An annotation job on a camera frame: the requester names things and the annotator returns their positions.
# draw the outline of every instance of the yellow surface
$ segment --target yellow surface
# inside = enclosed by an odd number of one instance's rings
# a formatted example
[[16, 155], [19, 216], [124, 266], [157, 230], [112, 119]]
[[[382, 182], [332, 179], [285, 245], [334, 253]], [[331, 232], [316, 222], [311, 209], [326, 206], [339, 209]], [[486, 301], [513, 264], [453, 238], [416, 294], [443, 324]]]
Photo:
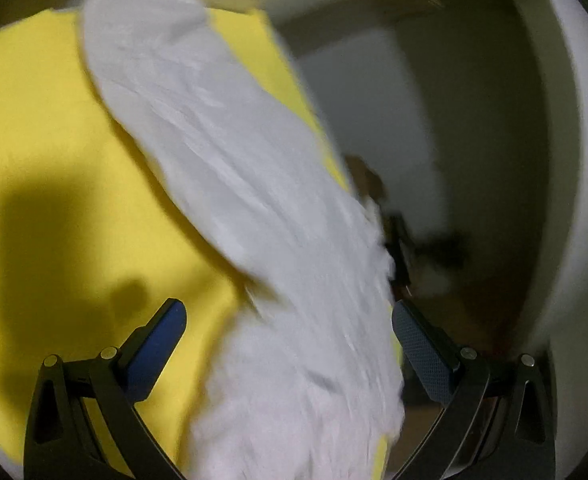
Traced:
[[[213, 10], [212, 23], [258, 82], [318, 134], [328, 170], [345, 186], [266, 16]], [[243, 288], [97, 98], [79, 57], [76, 14], [44, 11], [1, 30], [0, 447], [22, 460], [45, 355], [75, 360], [119, 345], [173, 296], [187, 307], [188, 327], [138, 410], [176, 461], [208, 357]]]

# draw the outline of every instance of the metal screw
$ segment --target metal screw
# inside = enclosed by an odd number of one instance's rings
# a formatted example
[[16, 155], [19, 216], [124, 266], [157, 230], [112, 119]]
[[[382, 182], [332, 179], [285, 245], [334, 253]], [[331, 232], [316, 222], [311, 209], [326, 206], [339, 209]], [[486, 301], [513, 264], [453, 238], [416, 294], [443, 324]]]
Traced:
[[529, 355], [529, 354], [523, 354], [520, 357], [520, 362], [523, 363], [526, 366], [533, 367], [534, 366], [534, 363], [536, 361], [534, 360], [534, 358], [531, 355]]
[[478, 354], [476, 353], [476, 350], [470, 348], [469, 346], [466, 346], [465, 348], [462, 348], [460, 350], [460, 355], [463, 359], [469, 359], [470, 361], [473, 361], [474, 359], [476, 359], [476, 356]]
[[43, 364], [47, 368], [52, 368], [56, 363], [58, 363], [58, 357], [56, 357], [54, 354], [48, 355], [45, 359], [43, 359]]
[[103, 350], [101, 350], [101, 359], [110, 360], [116, 355], [117, 352], [117, 349], [113, 346], [103, 348]]

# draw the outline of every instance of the crumpled white garment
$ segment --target crumpled white garment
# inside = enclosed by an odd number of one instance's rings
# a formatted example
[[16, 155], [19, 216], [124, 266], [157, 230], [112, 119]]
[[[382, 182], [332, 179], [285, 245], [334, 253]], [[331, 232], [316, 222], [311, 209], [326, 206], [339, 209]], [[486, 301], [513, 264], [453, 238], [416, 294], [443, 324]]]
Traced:
[[202, 236], [274, 293], [252, 297], [224, 338], [186, 473], [370, 480], [379, 438], [404, 416], [379, 227], [200, 0], [85, 0], [82, 13], [114, 117]]

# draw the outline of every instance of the black object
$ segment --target black object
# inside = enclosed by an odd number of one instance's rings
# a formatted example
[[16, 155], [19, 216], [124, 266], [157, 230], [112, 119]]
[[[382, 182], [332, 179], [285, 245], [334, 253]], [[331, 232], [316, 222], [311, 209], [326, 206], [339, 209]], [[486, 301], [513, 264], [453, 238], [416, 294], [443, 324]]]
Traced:
[[186, 327], [183, 303], [167, 300], [120, 349], [65, 363], [43, 361], [32, 397], [24, 448], [25, 480], [126, 480], [106, 460], [83, 397], [94, 398], [136, 479], [183, 476], [149, 433], [133, 406], [144, 400]]
[[490, 362], [457, 347], [409, 302], [392, 326], [430, 398], [444, 405], [394, 480], [551, 480], [554, 439], [543, 379], [532, 357]]

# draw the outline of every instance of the white cloth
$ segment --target white cloth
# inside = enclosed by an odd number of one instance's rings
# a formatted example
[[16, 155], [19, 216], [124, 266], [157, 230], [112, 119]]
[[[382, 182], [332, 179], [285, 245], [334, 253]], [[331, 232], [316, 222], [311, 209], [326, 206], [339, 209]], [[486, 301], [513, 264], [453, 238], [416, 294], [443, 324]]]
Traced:
[[404, 416], [380, 229], [311, 130], [263, 91], [200, 0], [85, 0], [104, 102], [179, 209], [272, 292], [252, 295], [190, 428], [197, 480], [370, 480]]

